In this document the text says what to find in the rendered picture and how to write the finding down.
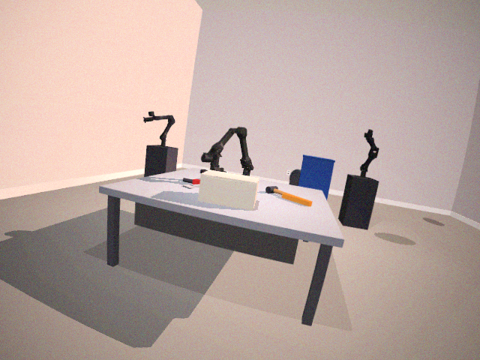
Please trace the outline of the beige rectangular box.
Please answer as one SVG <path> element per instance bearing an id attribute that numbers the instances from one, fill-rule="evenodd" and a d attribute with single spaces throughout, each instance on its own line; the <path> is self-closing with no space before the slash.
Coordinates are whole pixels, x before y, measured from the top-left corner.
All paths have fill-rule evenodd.
<path id="1" fill-rule="evenodd" d="M 208 170 L 201 173 L 198 202 L 254 210 L 260 178 Z"/>

